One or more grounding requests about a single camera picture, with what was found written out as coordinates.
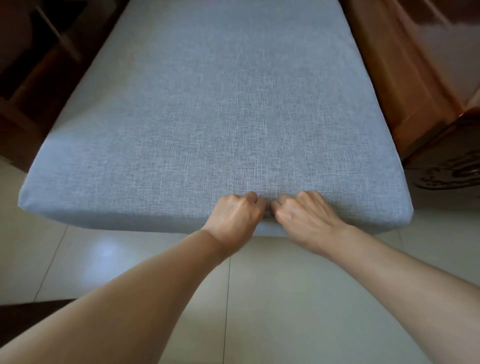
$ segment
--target hand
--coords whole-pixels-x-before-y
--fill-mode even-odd
[[[202,230],[210,233],[221,244],[224,258],[227,258],[252,238],[264,215],[266,204],[267,201],[255,192],[247,192],[244,196],[222,196]]]
[[[326,255],[328,245],[349,226],[317,191],[281,194],[271,208],[289,238],[315,254]]]

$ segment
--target person's left hand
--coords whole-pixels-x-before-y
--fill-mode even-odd
[[[220,243],[224,258],[227,258],[250,240],[264,215],[266,204],[267,200],[255,192],[247,192],[244,196],[222,196],[202,230]]]

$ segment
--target bare skin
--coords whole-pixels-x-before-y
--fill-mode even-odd
[[[205,226],[64,307],[0,349],[0,363],[157,363],[203,279],[261,220],[253,192],[220,198]],[[316,191],[271,205],[291,240],[363,285],[435,363],[480,357],[480,289],[344,223]]]

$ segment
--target person's right arm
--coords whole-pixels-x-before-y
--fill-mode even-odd
[[[272,211],[293,241],[366,288],[434,363],[479,362],[479,287],[344,223],[316,191],[280,195]]]

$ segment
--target gray fabric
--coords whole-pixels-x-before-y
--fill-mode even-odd
[[[191,232],[223,194],[301,189],[371,232],[412,216],[338,2],[132,0],[19,204],[86,228]]]

